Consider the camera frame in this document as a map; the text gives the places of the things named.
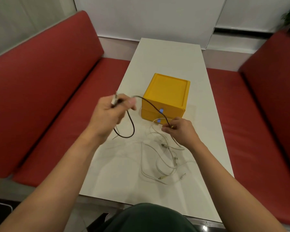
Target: red backrest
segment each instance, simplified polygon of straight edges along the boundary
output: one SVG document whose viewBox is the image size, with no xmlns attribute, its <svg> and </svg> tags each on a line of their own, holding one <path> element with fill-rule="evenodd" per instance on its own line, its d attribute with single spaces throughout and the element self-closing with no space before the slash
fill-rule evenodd
<svg viewBox="0 0 290 232">
<path fill-rule="evenodd" d="M 290 34 L 275 33 L 243 64 L 240 72 L 290 160 Z"/>
<path fill-rule="evenodd" d="M 103 49 L 85 11 L 0 56 L 0 177 L 17 167 Z"/>
</svg>

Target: yellow box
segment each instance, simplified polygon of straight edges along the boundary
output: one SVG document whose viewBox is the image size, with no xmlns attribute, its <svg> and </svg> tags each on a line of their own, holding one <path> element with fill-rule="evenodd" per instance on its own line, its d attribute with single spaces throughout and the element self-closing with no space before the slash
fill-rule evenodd
<svg viewBox="0 0 290 232">
<path fill-rule="evenodd" d="M 167 118 L 174 119 L 182 117 L 186 110 L 189 87 L 190 81 L 155 73 L 143 97 L 158 110 L 163 109 L 163 114 Z M 163 118 L 163 115 L 142 100 L 142 118 L 154 121 Z"/>
</svg>

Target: white table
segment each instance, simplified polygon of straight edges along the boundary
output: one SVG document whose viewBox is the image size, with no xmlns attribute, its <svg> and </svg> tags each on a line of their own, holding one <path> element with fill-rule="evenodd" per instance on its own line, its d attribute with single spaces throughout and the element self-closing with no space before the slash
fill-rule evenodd
<svg viewBox="0 0 290 232">
<path fill-rule="evenodd" d="M 120 84 L 119 93 L 143 96 L 155 73 L 189 80 L 190 90 L 184 118 L 192 121 L 201 140 L 213 155 L 233 175 L 224 141 L 213 93 L 199 45 L 142 38 L 127 72 Z M 183 215 L 221 222 L 202 179 L 199 168 L 188 150 L 176 151 L 179 164 L 188 163 L 165 179 L 168 185 L 145 178 L 140 173 L 141 141 L 149 143 L 162 153 L 156 140 L 148 135 L 150 121 L 131 111 L 135 135 L 130 139 L 113 138 L 97 150 L 80 191 L 81 195 L 112 200 L 126 204 L 149 202 L 169 207 Z M 130 135 L 132 125 L 126 116 L 118 125 L 121 135 Z M 170 145 L 175 146 L 168 135 Z M 143 169 L 147 174 L 161 176 L 155 169 L 157 154 L 143 146 Z"/>
</svg>

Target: forearm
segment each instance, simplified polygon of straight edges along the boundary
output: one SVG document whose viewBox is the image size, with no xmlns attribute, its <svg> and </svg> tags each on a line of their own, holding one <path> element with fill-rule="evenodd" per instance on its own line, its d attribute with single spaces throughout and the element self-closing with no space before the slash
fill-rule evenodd
<svg viewBox="0 0 290 232">
<path fill-rule="evenodd" d="M 0 232 L 64 230 L 99 146 L 89 135 L 81 134 L 47 178 L 1 224 Z"/>
<path fill-rule="evenodd" d="M 228 231 L 285 231 L 281 223 L 251 195 L 201 142 L 190 150 Z"/>
</svg>

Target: green clothing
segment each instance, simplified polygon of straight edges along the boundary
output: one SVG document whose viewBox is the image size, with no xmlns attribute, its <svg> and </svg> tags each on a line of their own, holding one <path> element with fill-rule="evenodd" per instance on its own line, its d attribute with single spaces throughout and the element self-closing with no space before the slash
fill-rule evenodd
<svg viewBox="0 0 290 232">
<path fill-rule="evenodd" d="M 140 203 L 104 222 L 98 232 L 198 232 L 183 215 L 169 208 Z"/>
</svg>

